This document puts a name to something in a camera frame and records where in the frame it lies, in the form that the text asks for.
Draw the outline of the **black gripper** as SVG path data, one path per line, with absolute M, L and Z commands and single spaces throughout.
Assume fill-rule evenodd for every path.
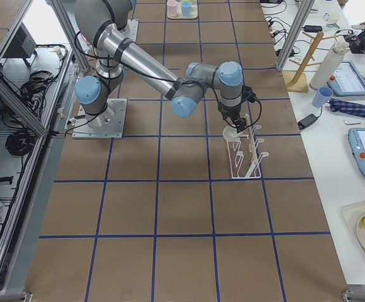
M 246 129 L 246 119 L 240 115 L 241 105 L 219 105 L 218 110 L 221 113 L 223 120 L 227 121 L 229 119 L 231 123 L 228 122 L 228 124 L 232 128 L 236 128 L 237 132 L 243 132 Z

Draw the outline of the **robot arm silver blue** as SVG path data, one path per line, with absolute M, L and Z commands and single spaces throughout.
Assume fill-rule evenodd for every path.
M 181 79 L 122 33 L 134 5 L 134 1 L 76 1 L 78 29 L 94 48 L 137 73 L 170 100 L 172 111 L 180 117 L 190 116 L 208 89 L 219 90 L 222 99 L 218 109 L 223 119 L 242 132 L 247 122 L 240 115 L 241 65 L 234 61 L 219 66 L 193 62 L 188 65 L 186 78 Z

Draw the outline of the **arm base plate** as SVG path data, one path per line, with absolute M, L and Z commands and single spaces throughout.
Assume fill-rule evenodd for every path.
M 135 42 L 137 40 L 138 25 L 139 20 L 127 20 L 126 27 L 120 30 L 120 32 Z
M 79 115 L 83 118 L 76 121 L 72 132 L 75 139 L 105 139 L 123 137 L 127 99 L 108 99 L 106 110 L 98 116 L 86 115 L 79 106 Z

